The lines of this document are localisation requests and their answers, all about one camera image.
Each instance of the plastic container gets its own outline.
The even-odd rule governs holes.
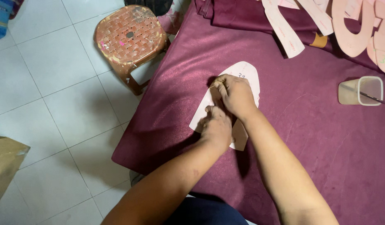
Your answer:
[[[383,100],[383,81],[377,76],[363,76],[360,79],[339,84],[339,102],[343,105],[377,106],[381,103],[360,94],[363,92]]]

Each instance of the person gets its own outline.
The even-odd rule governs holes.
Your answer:
[[[200,121],[203,132],[199,141],[133,186],[102,224],[247,224],[226,203],[186,197],[229,148],[231,113],[241,120],[251,139],[261,178],[280,222],[337,225],[304,167],[256,107],[248,80],[224,74],[212,85],[222,101],[206,107],[208,116]]]

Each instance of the white tile floor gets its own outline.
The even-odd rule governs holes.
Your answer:
[[[175,5],[184,13],[189,2]],[[140,97],[92,40],[96,24],[122,6],[25,0],[9,22],[0,40],[0,136],[31,149],[0,201],[0,225],[100,224],[130,189],[129,170],[110,157]]]

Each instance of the cardboard box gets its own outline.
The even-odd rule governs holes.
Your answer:
[[[0,136],[0,199],[19,170],[30,147],[8,137]]]

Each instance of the brown plastic stool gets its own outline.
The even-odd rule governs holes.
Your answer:
[[[101,20],[95,28],[94,41],[135,95],[140,95],[149,81],[139,85],[131,71],[166,51],[170,45],[152,11],[138,5],[125,6]]]

